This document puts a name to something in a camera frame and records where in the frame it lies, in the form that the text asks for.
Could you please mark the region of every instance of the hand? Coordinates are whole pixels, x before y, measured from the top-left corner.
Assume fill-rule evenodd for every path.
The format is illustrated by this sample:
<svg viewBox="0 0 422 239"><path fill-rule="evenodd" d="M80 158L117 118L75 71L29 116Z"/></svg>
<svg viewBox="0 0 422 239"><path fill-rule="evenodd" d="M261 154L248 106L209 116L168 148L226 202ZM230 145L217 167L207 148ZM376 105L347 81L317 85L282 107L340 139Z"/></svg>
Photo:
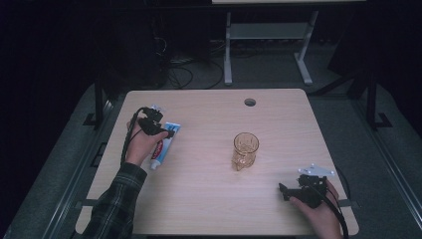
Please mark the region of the hand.
<svg viewBox="0 0 422 239"><path fill-rule="evenodd" d="M326 181L326 185L328 190L333 194L332 195L330 192L328 192L326 197L332 202L332 204L336 205L336 201L338 200L338 193L328 180ZM319 207L312 209L295 197L291 197L290 201L304 213L318 238L342 238L338 219L325 202L323 202Z"/></svg>
<svg viewBox="0 0 422 239"><path fill-rule="evenodd" d="M157 143L165 139L167 135L167 131L163 131L156 135L147 135L141 130L139 124L136 122L133 126L131 135L132 140L127 148L125 161L140 166Z"/></svg>

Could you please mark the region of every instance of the blue toothpaste tube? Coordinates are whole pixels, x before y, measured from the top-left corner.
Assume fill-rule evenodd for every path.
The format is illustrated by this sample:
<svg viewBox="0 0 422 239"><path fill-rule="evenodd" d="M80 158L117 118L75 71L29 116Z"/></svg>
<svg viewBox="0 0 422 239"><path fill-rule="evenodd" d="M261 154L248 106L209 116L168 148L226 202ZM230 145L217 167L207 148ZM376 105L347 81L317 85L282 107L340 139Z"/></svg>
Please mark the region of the blue toothpaste tube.
<svg viewBox="0 0 422 239"><path fill-rule="evenodd" d="M157 166L161 165L162 162L164 161L165 154L167 154L167 151L170 148L171 142L173 141L174 137L176 136L177 132L180 129L180 124L177 124L174 122L167 122L164 128L168 130L174 130L174 136L171 138L165 138L164 140L158 143L151 157L152 170L155 170Z"/></svg>

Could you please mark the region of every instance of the glass cup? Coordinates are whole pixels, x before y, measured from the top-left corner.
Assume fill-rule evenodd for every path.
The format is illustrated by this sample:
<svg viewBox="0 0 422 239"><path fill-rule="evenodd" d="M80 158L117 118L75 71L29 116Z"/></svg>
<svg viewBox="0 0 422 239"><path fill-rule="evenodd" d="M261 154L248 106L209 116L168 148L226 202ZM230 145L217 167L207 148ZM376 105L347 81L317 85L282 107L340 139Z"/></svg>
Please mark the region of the glass cup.
<svg viewBox="0 0 422 239"><path fill-rule="evenodd" d="M258 139L249 132L241 132L234 139L235 149L232 162L236 170L240 171L244 167L254 164L255 156L260 146Z"/></svg>

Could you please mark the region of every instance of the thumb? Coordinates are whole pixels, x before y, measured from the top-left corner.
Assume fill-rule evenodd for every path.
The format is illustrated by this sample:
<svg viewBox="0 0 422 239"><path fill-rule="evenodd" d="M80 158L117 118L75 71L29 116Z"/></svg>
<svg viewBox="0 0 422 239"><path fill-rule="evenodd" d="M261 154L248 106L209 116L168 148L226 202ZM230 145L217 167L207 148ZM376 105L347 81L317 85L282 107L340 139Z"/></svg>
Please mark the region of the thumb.
<svg viewBox="0 0 422 239"><path fill-rule="evenodd" d="M301 202L295 197L291 197L290 202L294 206L296 206L300 211L302 211L302 213L304 213L305 216L309 216L313 211L310 207L308 207L306 204L304 204L303 202Z"/></svg>

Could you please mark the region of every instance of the plaid sleeve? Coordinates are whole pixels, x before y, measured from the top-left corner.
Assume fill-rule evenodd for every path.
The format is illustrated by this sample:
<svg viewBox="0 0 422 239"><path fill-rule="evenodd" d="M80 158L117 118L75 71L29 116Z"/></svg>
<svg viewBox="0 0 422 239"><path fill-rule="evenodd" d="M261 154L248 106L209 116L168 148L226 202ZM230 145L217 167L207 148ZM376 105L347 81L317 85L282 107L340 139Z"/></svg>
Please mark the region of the plaid sleeve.
<svg viewBox="0 0 422 239"><path fill-rule="evenodd" d="M146 178L140 167L124 163L93 208L83 238L129 238L136 199Z"/></svg>

